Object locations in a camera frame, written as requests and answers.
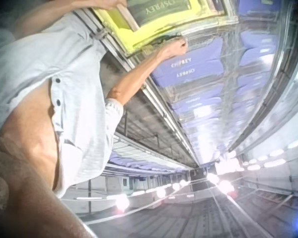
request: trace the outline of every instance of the man's arm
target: man's arm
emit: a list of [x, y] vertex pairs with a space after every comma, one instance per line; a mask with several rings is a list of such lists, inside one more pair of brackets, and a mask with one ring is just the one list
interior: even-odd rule
[[125, 105], [137, 91], [148, 76], [164, 60], [173, 56], [180, 56], [186, 53], [187, 43], [184, 39], [174, 41], [162, 47], [161, 50], [152, 54], [135, 69], [124, 76], [108, 93], [107, 98], [116, 99], [121, 105]]
[[127, 6], [127, 0], [53, 0], [21, 17], [16, 22], [13, 33], [20, 39], [44, 30], [68, 12], [86, 7], [112, 9], [118, 4]]

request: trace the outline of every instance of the man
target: man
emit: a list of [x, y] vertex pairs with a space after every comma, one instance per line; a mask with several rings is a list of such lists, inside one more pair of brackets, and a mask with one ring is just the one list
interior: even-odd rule
[[126, 0], [51, 1], [13, 34], [0, 31], [0, 235], [90, 237], [56, 196], [102, 173], [123, 106], [162, 61], [186, 52], [183, 39], [162, 47], [104, 100], [105, 49], [70, 12], [117, 4]]

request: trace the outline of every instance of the light gray shirt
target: light gray shirt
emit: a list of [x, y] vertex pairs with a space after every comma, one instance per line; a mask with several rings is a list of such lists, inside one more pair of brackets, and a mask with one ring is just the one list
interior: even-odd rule
[[51, 79], [53, 127], [59, 139], [55, 194], [99, 176], [109, 160], [122, 105], [104, 100], [99, 78], [106, 50], [72, 13], [41, 33], [15, 40], [0, 31], [0, 128], [22, 99]]

